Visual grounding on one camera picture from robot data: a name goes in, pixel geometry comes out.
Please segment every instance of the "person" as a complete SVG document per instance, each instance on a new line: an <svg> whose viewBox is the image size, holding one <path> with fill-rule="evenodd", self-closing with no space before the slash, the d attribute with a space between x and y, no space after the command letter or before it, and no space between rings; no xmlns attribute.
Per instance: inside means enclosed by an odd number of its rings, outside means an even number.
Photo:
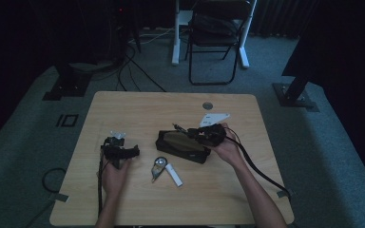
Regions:
<svg viewBox="0 0 365 228"><path fill-rule="evenodd" d="M228 129L227 123L222 123L222 126ZM226 136L234 140L236 139L235 135L232 134L230 130L226 130ZM224 139L220 145L209 148L215 151L222 160L233 167L241 187L244 190L245 196L247 197L257 227L287 227L280 210L246 165L238 146L230 140ZM127 160L120 170L117 170L112 165L108 165L103 171L103 187L107 195L102 213L100 214L95 227L109 228L114 226L117 201L125 183L130 163L131 160Z"/></svg>

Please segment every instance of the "white eraser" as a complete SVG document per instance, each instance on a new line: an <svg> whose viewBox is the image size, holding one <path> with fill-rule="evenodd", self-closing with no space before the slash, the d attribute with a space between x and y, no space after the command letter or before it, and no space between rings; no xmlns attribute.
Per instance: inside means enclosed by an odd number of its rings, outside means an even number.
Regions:
<svg viewBox="0 0 365 228"><path fill-rule="evenodd" d="M166 165L165 166L165 169L170 174L170 176L173 178L174 182L176 182L176 184L177 184L178 187L180 187L181 185L183 185L182 180L180 179L179 175L177 175L177 173L174 170L174 167L173 167L173 165L171 165L171 163L169 163L168 165Z"/></svg>

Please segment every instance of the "person's right arm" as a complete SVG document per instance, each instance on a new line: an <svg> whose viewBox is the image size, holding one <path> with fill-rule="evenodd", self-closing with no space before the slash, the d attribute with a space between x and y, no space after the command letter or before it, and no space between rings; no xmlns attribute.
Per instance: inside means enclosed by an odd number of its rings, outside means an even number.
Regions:
<svg viewBox="0 0 365 228"><path fill-rule="evenodd" d="M235 139L235 136L228 129L226 129L226 136ZM234 168L247 197L257 227L287 227L280 210L247 167L238 146L230 140L224 139L217 147L210 148Z"/></svg>

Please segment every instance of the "wooden table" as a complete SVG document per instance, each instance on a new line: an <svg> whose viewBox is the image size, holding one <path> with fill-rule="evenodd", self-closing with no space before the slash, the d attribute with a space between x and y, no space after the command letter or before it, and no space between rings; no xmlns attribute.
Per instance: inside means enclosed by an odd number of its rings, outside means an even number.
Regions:
<svg viewBox="0 0 365 228"><path fill-rule="evenodd" d="M205 110L203 103L213 108ZM100 145L111 130L126 132L125 147L139 145L116 216L117 225L254 224L246 197L226 162L211 152L205 164L184 160L156 149L159 130L199 127L205 113L230 113L225 120L237 132L255 165L283 184L257 99L248 94L109 92L95 94L56 201L53 225L92 225L98 217L97 177ZM183 185L167 172L152 183L154 160L164 156ZM277 204L287 223L294 215L279 189L255 175Z"/></svg>

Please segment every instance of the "white object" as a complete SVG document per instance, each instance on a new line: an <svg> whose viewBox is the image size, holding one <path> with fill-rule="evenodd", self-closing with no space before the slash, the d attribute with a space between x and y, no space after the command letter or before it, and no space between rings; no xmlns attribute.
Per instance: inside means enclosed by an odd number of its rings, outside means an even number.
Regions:
<svg viewBox="0 0 365 228"><path fill-rule="evenodd" d="M174 182L177 184L177 187L180 187L181 185L183 185L182 180L180 179L179 175L174 170L174 167L173 167L173 165L171 165L171 163L166 165L165 169L170 174L171 178L173 178Z"/></svg>
<svg viewBox="0 0 365 228"><path fill-rule="evenodd" d="M213 125L230 117L229 113L206 113L202 118L200 127Z"/></svg>

